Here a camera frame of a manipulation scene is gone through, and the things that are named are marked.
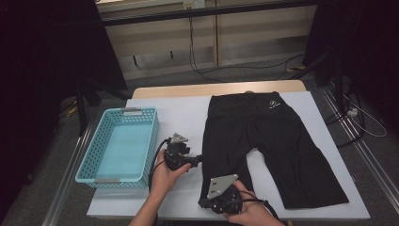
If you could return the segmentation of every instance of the white cord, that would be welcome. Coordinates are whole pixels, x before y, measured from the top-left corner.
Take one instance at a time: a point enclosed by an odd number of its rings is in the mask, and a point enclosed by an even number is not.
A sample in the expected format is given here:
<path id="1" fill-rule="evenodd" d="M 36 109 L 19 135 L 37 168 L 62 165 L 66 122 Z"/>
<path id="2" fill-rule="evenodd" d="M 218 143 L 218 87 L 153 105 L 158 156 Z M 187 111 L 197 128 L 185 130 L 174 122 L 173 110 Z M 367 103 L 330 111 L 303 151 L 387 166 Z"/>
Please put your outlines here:
<path id="1" fill-rule="evenodd" d="M 381 128 L 384 130 L 384 134 L 383 135 L 375 135 L 371 132 L 369 132 L 368 130 L 366 130 L 365 128 L 361 127 L 356 121 L 355 119 L 353 119 L 353 116 L 351 116 L 353 123 L 362 131 L 366 132 L 367 134 L 374 136 L 374 137 L 384 137 L 387 135 L 387 130 L 385 129 L 385 127 L 378 122 L 378 120 L 376 120 L 375 118 L 373 118 L 373 116 L 371 116 L 369 113 L 367 113 L 366 111 L 364 111 L 363 109 L 361 109 L 360 107 L 358 107 L 357 105 L 355 105 L 351 100 L 349 100 L 349 98 L 346 97 L 346 95 L 343 96 L 346 100 L 348 100 L 353 106 L 355 106 L 359 111 L 363 112 L 364 114 L 366 114 L 368 117 L 370 117 L 372 120 L 374 120 L 379 126 L 381 126 Z"/>

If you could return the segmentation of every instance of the person's hand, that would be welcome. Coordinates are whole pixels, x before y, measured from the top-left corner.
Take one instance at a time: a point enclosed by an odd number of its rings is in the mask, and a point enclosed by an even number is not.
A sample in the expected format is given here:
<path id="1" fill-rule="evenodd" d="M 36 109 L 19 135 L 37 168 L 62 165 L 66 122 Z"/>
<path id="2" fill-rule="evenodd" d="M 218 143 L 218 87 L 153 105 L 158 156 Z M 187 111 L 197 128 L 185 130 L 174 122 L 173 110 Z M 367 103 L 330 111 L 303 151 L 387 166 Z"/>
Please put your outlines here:
<path id="1" fill-rule="evenodd" d="M 241 199 L 253 199 L 248 193 L 255 196 L 253 191 L 248 191 L 247 188 L 240 181 L 233 183 L 240 192 Z M 231 215 L 223 214 L 230 223 L 238 223 L 246 226 L 274 226 L 283 225 L 276 220 L 269 211 L 260 202 L 244 202 L 243 209 L 240 214 Z"/>
<path id="2" fill-rule="evenodd" d="M 164 162 L 165 149 L 161 150 L 157 156 L 155 166 L 158 166 L 152 176 L 151 193 L 166 196 L 167 193 L 174 187 L 180 176 L 188 172 L 191 164 L 187 163 L 176 170 L 170 170 Z"/>

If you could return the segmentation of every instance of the logo on shorts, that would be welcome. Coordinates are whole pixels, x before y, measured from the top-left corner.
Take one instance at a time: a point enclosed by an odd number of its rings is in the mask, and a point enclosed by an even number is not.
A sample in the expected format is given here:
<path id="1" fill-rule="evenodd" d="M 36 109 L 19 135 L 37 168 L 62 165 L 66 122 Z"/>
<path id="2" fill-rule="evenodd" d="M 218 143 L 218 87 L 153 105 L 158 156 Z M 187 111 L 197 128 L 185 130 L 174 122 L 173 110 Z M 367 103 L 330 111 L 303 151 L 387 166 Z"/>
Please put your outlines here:
<path id="1" fill-rule="evenodd" d="M 279 105 L 279 103 L 277 103 L 276 101 L 271 101 L 269 108 L 275 108 L 278 105 Z"/>

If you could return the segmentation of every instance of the black shorts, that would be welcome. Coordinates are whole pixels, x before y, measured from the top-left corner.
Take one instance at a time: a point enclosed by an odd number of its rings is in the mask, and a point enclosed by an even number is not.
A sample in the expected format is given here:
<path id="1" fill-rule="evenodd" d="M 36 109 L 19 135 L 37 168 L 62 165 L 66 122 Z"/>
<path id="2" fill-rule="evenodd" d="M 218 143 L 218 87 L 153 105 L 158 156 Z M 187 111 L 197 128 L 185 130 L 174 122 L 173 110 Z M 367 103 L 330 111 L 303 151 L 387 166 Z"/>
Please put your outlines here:
<path id="1" fill-rule="evenodd" d="M 203 134 L 200 198 L 206 199 L 211 178 L 235 173 L 254 190 L 246 159 L 254 148 L 263 154 L 286 209 L 348 202 L 303 122 L 277 92 L 212 97 Z"/>

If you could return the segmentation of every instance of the blue plastic basket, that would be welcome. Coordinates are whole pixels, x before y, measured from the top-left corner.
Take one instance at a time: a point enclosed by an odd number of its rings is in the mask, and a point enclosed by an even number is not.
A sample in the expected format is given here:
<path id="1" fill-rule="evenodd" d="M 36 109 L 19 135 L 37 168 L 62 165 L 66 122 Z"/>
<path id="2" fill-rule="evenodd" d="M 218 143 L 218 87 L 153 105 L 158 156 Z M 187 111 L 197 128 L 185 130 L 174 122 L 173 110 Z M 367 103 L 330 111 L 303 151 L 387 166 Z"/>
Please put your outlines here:
<path id="1" fill-rule="evenodd" d="M 147 186 L 158 128 L 153 107 L 106 110 L 76 173 L 76 182 L 91 187 Z"/>

